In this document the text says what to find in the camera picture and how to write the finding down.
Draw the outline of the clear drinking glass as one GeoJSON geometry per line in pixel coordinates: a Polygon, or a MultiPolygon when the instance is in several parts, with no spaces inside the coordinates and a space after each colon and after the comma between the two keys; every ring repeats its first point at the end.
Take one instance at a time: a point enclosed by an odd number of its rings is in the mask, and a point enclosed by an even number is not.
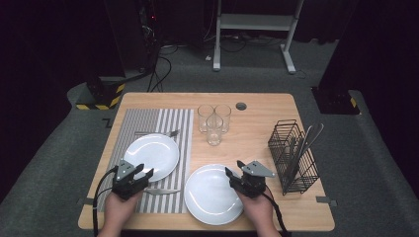
{"type": "Polygon", "coordinates": [[[222,132],[227,133],[229,131],[231,107],[228,105],[217,105],[214,111],[223,120],[222,132]]]}
{"type": "Polygon", "coordinates": [[[214,113],[214,108],[211,105],[201,105],[198,107],[199,116],[199,130],[202,133],[207,132],[207,119],[214,113]]]}
{"type": "Polygon", "coordinates": [[[221,142],[223,119],[218,115],[212,115],[207,119],[207,143],[217,146],[221,142]]]}

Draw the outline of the dark curtain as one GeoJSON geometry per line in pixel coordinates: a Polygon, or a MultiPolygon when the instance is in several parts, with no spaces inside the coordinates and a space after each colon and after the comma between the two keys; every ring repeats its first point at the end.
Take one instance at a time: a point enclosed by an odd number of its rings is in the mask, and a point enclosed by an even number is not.
{"type": "Polygon", "coordinates": [[[0,0],[0,202],[71,110],[67,92],[99,82],[105,0],[0,0]]]}
{"type": "Polygon", "coordinates": [[[318,88],[363,94],[419,198],[419,0],[358,0],[318,88]]]}

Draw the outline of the white metal stand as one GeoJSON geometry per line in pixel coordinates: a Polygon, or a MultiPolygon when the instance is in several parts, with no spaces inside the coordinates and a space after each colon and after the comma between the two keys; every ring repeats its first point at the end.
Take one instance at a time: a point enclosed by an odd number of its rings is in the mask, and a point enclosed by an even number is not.
{"type": "Polygon", "coordinates": [[[289,16],[282,15],[249,15],[249,14],[224,14],[221,12],[221,0],[217,0],[215,44],[212,59],[212,70],[221,69],[220,38],[222,30],[249,30],[249,31],[274,31],[287,32],[286,42],[280,45],[287,70],[296,74],[296,69],[290,54],[294,32],[299,20],[299,15],[304,0],[297,0],[294,13],[289,16]]]}

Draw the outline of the person's left hand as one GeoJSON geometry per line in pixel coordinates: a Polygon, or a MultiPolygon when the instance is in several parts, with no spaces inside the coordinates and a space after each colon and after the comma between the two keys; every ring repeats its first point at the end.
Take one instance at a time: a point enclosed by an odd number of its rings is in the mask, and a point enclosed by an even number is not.
{"type": "Polygon", "coordinates": [[[137,193],[128,200],[123,200],[114,193],[106,198],[104,225],[102,228],[123,229],[133,215],[142,192],[137,193]]]}

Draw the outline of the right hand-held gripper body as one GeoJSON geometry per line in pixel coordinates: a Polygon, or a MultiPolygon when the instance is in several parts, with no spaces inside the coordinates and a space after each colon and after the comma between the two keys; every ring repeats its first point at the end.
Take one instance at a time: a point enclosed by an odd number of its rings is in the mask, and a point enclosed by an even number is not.
{"type": "Polygon", "coordinates": [[[252,161],[243,168],[239,168],[243,174],[239,178],[241,180],[241,188],[236,189],[249,198],[256,198],[266,189],[266,179],[275,178],[273,171],[269,170],[259,161],[252,161]]]}

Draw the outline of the black yellow striped base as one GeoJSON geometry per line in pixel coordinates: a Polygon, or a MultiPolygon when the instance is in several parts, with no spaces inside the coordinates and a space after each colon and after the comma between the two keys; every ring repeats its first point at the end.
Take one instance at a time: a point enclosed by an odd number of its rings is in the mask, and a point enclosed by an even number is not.
{"type": "Polygon", "coordinates": [[[79,110],[111,110],[120,101],[125,85],[101,79],[87,81],[75,106],[79,110]]]}

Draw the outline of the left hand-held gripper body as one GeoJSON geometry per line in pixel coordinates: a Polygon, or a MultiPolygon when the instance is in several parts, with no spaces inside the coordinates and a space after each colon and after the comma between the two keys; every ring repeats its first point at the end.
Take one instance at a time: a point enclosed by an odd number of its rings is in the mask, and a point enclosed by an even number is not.
{"type": "Polygon", "coordinates": [[[133,173],[135,165],[121,160],[113,177],[112,192],[123,200],[128,200],[147,187],[147,181],[136,179],[133,173]]]}

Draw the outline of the grey striped placemat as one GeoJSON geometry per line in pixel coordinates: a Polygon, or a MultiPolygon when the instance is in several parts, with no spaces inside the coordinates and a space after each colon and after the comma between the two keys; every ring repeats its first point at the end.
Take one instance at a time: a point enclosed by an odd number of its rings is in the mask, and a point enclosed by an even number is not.
{"type": "Polygon", "coordinates": [[[190,173],[191,148],[194,128],[192,109],[129,109],[117,130],[116,145],[112,149],[108,169],[117,166],[127,148],[142,136],[135,131],[167,132],[179,129],[177,136],[171,137],[179,147],[179,162],[166,178],[150,183],[153,189],[180,190],[176,194],[154,196],[145,194],[136,211],[139,213],[184,213],[183,188],[190,173]]]}

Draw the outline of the black equipment tower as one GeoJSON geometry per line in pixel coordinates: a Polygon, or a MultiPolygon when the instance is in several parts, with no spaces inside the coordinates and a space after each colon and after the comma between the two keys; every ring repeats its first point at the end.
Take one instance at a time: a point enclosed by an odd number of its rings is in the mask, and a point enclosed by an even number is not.
{"type": "Polygon", "coordinates": [[[104,0],[124,74],[148,73],[159,33],[152,0],[104,0]]]}

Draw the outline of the black floor base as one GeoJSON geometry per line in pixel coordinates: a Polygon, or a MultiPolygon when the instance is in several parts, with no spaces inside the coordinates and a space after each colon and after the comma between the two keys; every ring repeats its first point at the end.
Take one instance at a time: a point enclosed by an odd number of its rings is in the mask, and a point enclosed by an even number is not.
{"type": "Polygon", "coordinates": [[[312,87],[311,92],[316,105],[326,115],[358,115],[360,113],[356,100],[348,92],[312,87]]]}

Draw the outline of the white plate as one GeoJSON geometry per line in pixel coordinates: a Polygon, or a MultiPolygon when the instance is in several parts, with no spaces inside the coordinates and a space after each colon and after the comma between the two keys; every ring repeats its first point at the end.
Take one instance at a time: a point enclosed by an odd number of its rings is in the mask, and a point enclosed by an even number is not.
{"type": "Polygon", "coordinates": [[[179,162],[179,147],[173,138],[161,134],[149,134],[134,141],[126,150],[124,160],[137,166],[144,164],[143,170],[135,175],[139,179],[142,173],[154,170],[150,183],[169,176],[179,162]]]}
{"type": "Polygon", "coordinates": [[[209,164],[197,169],[184,187],[184,203],[200,222],[224,225],[233,222],[243,211],[243,204],[230,186],[226,167],[209,164]]]}

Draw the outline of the black wire cutlery rack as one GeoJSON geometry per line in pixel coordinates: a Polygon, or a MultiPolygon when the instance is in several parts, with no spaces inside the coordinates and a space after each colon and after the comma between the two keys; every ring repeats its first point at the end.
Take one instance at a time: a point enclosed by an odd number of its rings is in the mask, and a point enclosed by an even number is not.
{"type": "Polygon", "coordinates": [[[290,163],[291,153],[296,143],[305,134],[295,119],[279,120],[268,141],[268,147],[276,167],[283,195],[288,193],[304,193],[319,178],[315,159],[309,148],[299,161],[299,170],[290,187],[286,184],[285,172],[290,163]]]}

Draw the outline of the metal fork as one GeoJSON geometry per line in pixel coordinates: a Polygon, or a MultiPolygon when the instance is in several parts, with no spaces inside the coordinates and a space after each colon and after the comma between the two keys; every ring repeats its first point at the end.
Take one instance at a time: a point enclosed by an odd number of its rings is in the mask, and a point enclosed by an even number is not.
{"type": "Polygon", "coordinates": [[[307,129],[307,131],[306,131],[305,135],[304,135],[304,136],[301,138],[301,140],[298,142],[297,150],[296,150],[295,155],[294,155],[294,157],[295,157],[295,158],[299,159],[299,158],[302,156],[303,151],[305,150],[305,148],[306,148],[306,147],[307,147],[307,145],[308,145],[308,142],[310,141],[310,138],[311,138],[311,136],[312,136],[312,134],[313,134],[313,131],[314,131],[314,128],[313,128],[313,126],[311,125],[311,126],[307,129]]]}
{"type": "Polygon", "coordinates": [[[135,131],[134,135],[138,135],[138,136],[145,136],[145,135],[149,135],[149,134],[161,134],[161,135],[166,135],[168,137],[174,137],[177,136],[179,134],[180,130],[173,130],[173,131],[167,131],[167,132],[153,132],[153,131],[135,131]]]}

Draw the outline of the person's right hand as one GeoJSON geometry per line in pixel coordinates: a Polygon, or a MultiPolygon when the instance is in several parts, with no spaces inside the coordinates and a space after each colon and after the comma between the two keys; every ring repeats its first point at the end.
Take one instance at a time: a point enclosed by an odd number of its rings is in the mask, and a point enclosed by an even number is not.
{"type": "Polygon", "coordinates": [[[256,230],[275,228],[273,207],[265,197],[247,197],[241,193],[238,193],[238,196],[243,203],[246,216],[253,223],[256,230]]]}

